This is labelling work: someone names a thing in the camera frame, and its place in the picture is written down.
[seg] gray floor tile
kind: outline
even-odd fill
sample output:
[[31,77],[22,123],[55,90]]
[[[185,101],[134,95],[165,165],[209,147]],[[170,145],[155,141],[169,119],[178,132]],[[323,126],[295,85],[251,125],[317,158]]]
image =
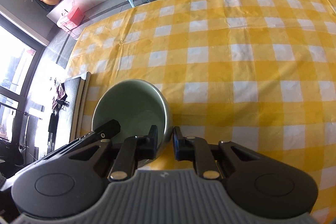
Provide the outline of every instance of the gray floor tile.
[[83,30],[87,27],[92,25],[91,20],[81,24],[80,26],[78,26],[77,28],[72,30],[72,34],[77,36],[77,38],[81,35],[81,33],[83,32]]
[[103,19],[105,19],[105,18],[108,18],[108,17],[110,17],[110,16],[113,16],[113,15],[115,15],[115,14],[117,14],[117,13],[120,13],[121,8],[122,8],[122,7],[118,7],[118,8],[116,8],[116,9],[113,9],[113,10],[108,11],[108,12],[106,12],[106,13],[104,13],[104,14],[98,16],[98,17],[95,17],[95,18],[91,19],[91,20],[90,20],[90,21],[92,22],[91,24],[96,23],[96,22],[98,22],[98,21],[101,21],[101,20],[103,20]]
[[50,41],[48,48],[59,53],[67,37],[68,37],[68,33],[62,30],[61,28],[58,28],[58,33]]
[[103,11],[105,11],[105,10],[115,6],[115,5],[123,3],[125,1],[126,0],[107,0],[107,1],[104,1],[103,3],[98,4],[97,6],[95,6],[95,7],[91,8],[90,10],[86,11],[85,16],[88,17],[88,18],[91,18],[94,15],[96,15],[100,12],[103,12]]
[[49,46],[45,48],[44,52],[43,52],[43,55],[41,57],[41,60],[48,60],[48,61],[51,61],[53,63],[56,63],[57,61],[57,58],[59,56],[59,51],[55,51],[53,50],[52,48],[50,48]]
[[69,62],[69,58],[65,58],[63,56],[60,56],[57,64],[65,69],[67,67],[68,62]]
[[146,0],[133,0],[133,4],[134,6],[138,6],[138,5],[141,5],[141,4],[145,4],[145,3],[148,3]]
[[47,34],[46,39],[50,42],[56,36],[56,34],[58,33],[58,31],[59,31],[59,27],[56,24],[54,24],[51,27],[49,33]]
[[87,22],[87,21],[89,21],[89,20],[90,20],[90,18],[89,18],[88,16],[84,15],[84,18],[83,18],[81,24],[84,24],[85,22]]
[[132,6],[129,3],[127,3],[121,8],[120,12],[123,12],[123,11],[131,9],[131,8],[132,8]]
[[61,56],[67,60],[67,63],[68,63],[68,60],[70,58],[70,54],[71,54],[75,44],[76,44],[76,40],[74,40],[73,37],[69,37],[68,41],[66,42],[66,44],[64,46],[64,49],[62,51]]
[[77,40],[79,38],[79,36],[81,35],[82,31],[84,30],[84,24],[78,26],[76,29],[73,29],[71,31],[71,37],[75,40]]

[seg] yellow checkered tablecloth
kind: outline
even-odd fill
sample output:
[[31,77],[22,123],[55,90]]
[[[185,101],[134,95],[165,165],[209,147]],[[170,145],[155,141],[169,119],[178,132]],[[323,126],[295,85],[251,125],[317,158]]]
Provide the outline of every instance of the yellow checkered tablecloth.
[[[98,100],[130,78],[158,87],[174,125],[232,140],[308,172],[312,215],[336,216],[336,0],[158,0],[80,36],[70,76],[93,73],[82,134]],[[172,147],[151,168],[190,167]]]

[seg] floor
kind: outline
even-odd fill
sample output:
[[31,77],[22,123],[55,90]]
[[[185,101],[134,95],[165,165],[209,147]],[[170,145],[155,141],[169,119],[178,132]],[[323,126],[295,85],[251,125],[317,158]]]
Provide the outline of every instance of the floor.
[[[143,0],[135,1],[135,5],[141,3]],[[71,35],[56,26],[53,29],[54,37],[43,53],[28,95],[26,111],[31,114],[31,119],[22,127],[21,132],[26,134],[31,147],[39,147],[39,158],[46,152],[48,143],[47,129],[52,99],[48,93],[50,78],[63,79],[66,76],[65,68],[71,51],[85,27],[130,8],[127,0],[107,0],[88,10],[82,25],[74,29]],[[27,163],[33,160],[32,157],[28,158]]]

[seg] black frame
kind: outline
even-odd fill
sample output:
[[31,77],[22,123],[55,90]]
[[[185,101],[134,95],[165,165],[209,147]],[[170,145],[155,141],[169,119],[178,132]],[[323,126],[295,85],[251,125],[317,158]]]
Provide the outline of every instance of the black frame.
[[36,71],[37,65],[45,49],[45,46],[43,46],[41,43],[37,42],[35,39],[30,37],[23,30],[21,30],[16,25],[11,23],[8,19],[6,19],[2,15],[0,15],[0,26],[36,51],[33,57],[33,60],[31,61],[31,65],[28,69],[26,78],[24,80],[21,93],[19,95],[16,94],[15,92],[12,92],[0,86],[0,94],[18,102],[18,106],[17,106],[18,111],[16,112],[14,122],[13,122],[13,137],[12,137],[11,143],[13,145],[19,146],[21,126],[23,122],[24,110],[25,110],[25,105],[27,101],[28,91],[32,83],[33,76]]

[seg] wall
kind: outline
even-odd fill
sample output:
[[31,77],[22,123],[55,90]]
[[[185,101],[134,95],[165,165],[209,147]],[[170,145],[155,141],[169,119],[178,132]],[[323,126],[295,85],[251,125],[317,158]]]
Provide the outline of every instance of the wall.
[[48,12],[39,7],[35,1],[0,0],[0,5],[44,38],[47,37],[47,34],[54,25],[46,17]]

